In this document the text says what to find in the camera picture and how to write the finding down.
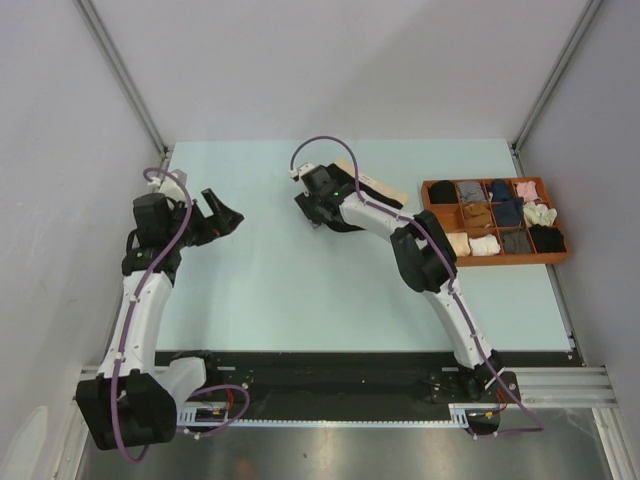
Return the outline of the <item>black underwear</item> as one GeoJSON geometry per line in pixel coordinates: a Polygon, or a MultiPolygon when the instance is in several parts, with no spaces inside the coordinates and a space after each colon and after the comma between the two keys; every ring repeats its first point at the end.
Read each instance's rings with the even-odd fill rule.
{"type": "Polygon", "coordinates": [[[388,241],[399,228],[408,224],[401,219],[402,212],[391,205],[391,198],[381,196],[376,189],[359,184],[356,191],[355,179],[335,163],[326,167],[332,180],[337,182],[338,196],[331,194],[337,213],[326,225],[338,233],[367,231],[388,241]]]}

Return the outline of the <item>brown boxer underwear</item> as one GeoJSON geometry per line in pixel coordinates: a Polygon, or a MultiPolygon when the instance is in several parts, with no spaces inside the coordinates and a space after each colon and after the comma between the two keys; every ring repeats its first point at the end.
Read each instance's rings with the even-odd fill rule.
{"type": "Polygon", "coordinates": [[[462,208],[465,226],[468,229],[490,228],[493,226],[493,217],[488,204],[470,203],[462,208]]]}

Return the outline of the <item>navy blue underwear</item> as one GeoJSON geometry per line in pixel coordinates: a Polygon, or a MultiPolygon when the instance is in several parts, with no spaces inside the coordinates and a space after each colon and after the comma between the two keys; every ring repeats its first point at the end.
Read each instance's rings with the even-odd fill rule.
{"type": "Polygon", "coordinates": [[[496,203],[492,206],[498,227],[519,227],[523,221],[524,199],[522,197],[496,203]]]}

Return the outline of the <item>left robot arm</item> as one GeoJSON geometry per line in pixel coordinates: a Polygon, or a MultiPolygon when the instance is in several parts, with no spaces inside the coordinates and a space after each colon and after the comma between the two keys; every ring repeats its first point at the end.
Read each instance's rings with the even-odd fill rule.
{"type": "Polygon", "coordinates": [[[96,376],[82,380],[75,399],[98,449],[146,447],[175,435],[178,409],[190,397],[207,400],[221,387],[213,354],[177,354],[156,373],[156,346],[164,309],[173,292],[181,251],[233,233],[244,217],[206,189],[211,210],[165,193],[133,202],[135,227],[121,264],[123,296],[119,316],[96,376]]]}

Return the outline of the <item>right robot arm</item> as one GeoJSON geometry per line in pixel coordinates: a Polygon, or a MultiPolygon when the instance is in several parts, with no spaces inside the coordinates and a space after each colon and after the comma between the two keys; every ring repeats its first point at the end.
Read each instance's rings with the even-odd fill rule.
{"type": "Polygon", "coordinates": [[[337,164],[307,163],[289,175],[303,184],[295,202],[313,226],[366,231],[390,243],[402,280],[431,304],[453,345],[463,393],[473,401],[493,394],[504,364],[468,310],[455,251],[436,216],[407,214],[404,194],[375,181],[360,183],[337,164]]]}

